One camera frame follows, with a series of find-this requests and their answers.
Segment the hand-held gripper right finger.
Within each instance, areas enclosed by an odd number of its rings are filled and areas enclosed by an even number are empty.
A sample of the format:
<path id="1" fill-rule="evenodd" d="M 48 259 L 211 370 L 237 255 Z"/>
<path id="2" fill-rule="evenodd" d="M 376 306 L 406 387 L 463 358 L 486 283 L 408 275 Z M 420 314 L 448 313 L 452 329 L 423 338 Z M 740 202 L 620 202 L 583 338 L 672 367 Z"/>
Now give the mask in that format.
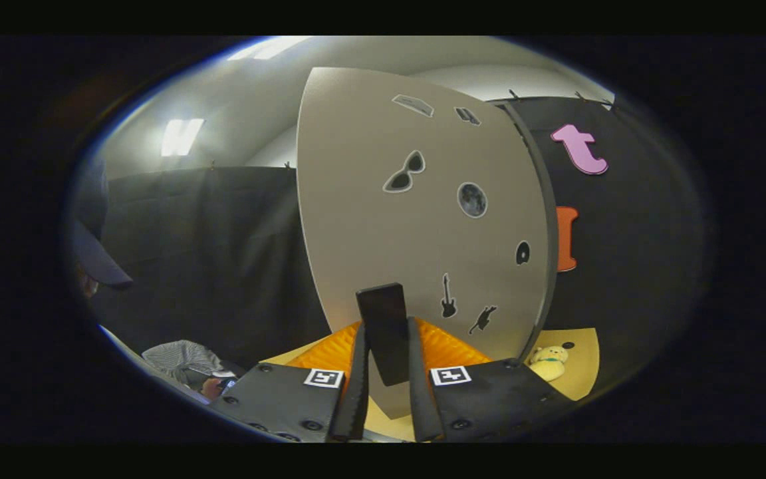
<path id="1" fill-rule="evenodd" d="M 415 317 L 408 318 L 408 376 L 417 442 L 516 442 L 575 408 L 514 358 L 429 367 Z"/>

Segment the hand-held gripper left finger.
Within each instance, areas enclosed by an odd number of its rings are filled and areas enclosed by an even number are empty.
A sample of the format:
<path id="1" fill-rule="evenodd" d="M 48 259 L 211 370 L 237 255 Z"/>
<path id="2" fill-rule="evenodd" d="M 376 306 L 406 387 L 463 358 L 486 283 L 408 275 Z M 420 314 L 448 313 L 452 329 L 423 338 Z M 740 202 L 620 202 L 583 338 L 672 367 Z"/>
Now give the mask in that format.
<path id="1" fill-rule="evenodd" d="M 361 440 L 370 347 L 361 321 L 285 364 L 259 362 L 211 402 L 222 418 L 283 442 Z"/>

